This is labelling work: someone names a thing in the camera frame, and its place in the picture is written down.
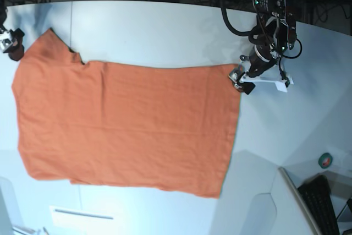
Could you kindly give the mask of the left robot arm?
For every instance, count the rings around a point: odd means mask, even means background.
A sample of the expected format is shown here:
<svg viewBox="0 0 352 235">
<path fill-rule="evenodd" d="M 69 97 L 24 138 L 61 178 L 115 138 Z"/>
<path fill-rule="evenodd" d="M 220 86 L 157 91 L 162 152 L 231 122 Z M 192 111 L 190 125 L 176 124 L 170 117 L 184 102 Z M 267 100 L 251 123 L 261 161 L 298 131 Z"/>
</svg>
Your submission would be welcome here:
<svg viewBox="0 0 352 235">
<path fill-rule="evenodd" d="M 249 31 L 239 31 L 229 21 L 226 0 L 219 0 L 223 21 L 234 35 L 246 37 L 253 45 L 249 55 L 240 56 L 240 64 L 228 78 L 234 88 L 250 94 L 257 83 L 273 83 L 276 89 L 287 92 L 293 84 L 282 65 L 282 59 L 300 40 L 296 34 L 296 19 L 287 7 L 287 0 L 251 0 L 256 13 L 256 25 Z"/>
</svg>

